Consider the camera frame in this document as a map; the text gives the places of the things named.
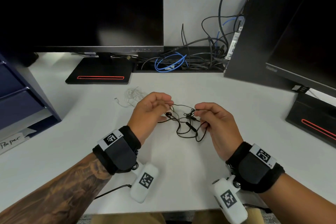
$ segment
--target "person's left arm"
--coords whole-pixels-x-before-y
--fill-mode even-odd
[[[156,92],[137,104],[127,125],[141,145],[157,122],[166,119],[161,115],[169,104],[173,104],[169,95]],[[75,224],[111,177],[91,153],[1,212],[0,224]]]

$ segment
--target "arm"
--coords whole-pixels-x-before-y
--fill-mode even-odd
[[[171,96],[151,93],[133,111],[128,126],[141,145],[154,130]],[[96,156],[91,153],[76,165],[0,213],[0,224],[75,224],[111,179]]]
[[[210,125],[208,131],[218,155],[228,160],[243,142],[233,115],[215,103],[199,103],[195,109],[200,109],[195,116],[201,117],[201,123]],[[332,224],[336,220],[336,205],[287,174],[260,197],[282,224]]]

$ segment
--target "desk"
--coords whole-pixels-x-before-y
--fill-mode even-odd
[[[97,140],[128,122],[132,108],[120,107],[125,90],[166,92],[177,104],[216,102],[233,113],[242,137],[263,147],[286,172],[336,203],[336,150],[284,121],[294,93],[223,78],[221,73],[136,73],[129,85],[67,85],[64,81],[82,57],[69,53],[42,55],[31,71],[63,121],[0,155],[0,211],[73,166],[91,152]],[[160,169],[143,204],[128,188],[95,200],[87,214],[185,211],[218,208],[208,190],[228,174],[210,136],[201,143],[182,139],[177,124],[158,124],[138,159]],[[102,190],[133,182],[132,173],[117,174]],[[241,193],[245,202],[257,200]]]

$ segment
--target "black wired earphones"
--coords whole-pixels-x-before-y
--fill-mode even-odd
[[[173,105],[175,105],[175,106],[185,106],[185,107],[190,108],[191,110],[190,110],[189,113],[184,113],[184,114],[183,114],[184,117],[180,118],[179,115],[175,112]],[[168,119],[165,120],[165,121],[161,121],[161,122],[159,122],[159,123],[164,123],[164,122],[167,122],[167,121],[169,121],[169,120],[177,121],[177,122],[178,122],[178,128],[177,128],[177,130],[176,130],[176,134],[177,134],[179,137],[182,137],[182,138],[195,138],[195,140],[196,140],[197,142],[200,142],[200,141],[203,140],[203,138],[205,137],[205,134],[207,133],[207,129],[208,129],[208,127],[209,127],[209,124],[208,124],[207,127],[205,128],[204,134],[203,134],[203,136],[202,136],[202,138],[201,138],[200,140],[197,139],[197,137],[199,136],[198,131],[199,131],[199,129],[202,127],[202,125],[205,124],[205,123],[207,123],[207,122],[206,122],[206,121],[203,122],[202,124],[199,125],[198,128],[195,128],[195,127],[192,125],[192,121],[198,121],[198,122],[200,122],[200,121],[199,121],[198,119],[196,119],[195,116],[194,116],[195,111],[201,111],[200,109],[194,109],[194,108],[192,108],[192,107],[190,107],[190,106],[187,106],[187,105],[176,105],[176,104],[172,104],[172,105],[170,106],[170,110],[171,110],[174,114],[176,114],[177,117],[173,116],[173,114],[172,114],[171,112],[166,112],[165,115],[167,116]],[[185,123],[185,124],[189,127],[189,130],[188,130],[187,132],[181,132],[181,131],[180,131],[180,130],[181,130],[181,123]],[[192,130],[193,132],[195,132],[195,136],[190,136],[190,137],[183,136],[183,135],[189,133],[191,130]]]

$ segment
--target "forearm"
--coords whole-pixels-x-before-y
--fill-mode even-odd
[[[0,213],[0,224],[76,223],[110,179],[91,153]]]
[[[332,224],[336,220],[336,205],[287,174],[260,197],[282,224]]]

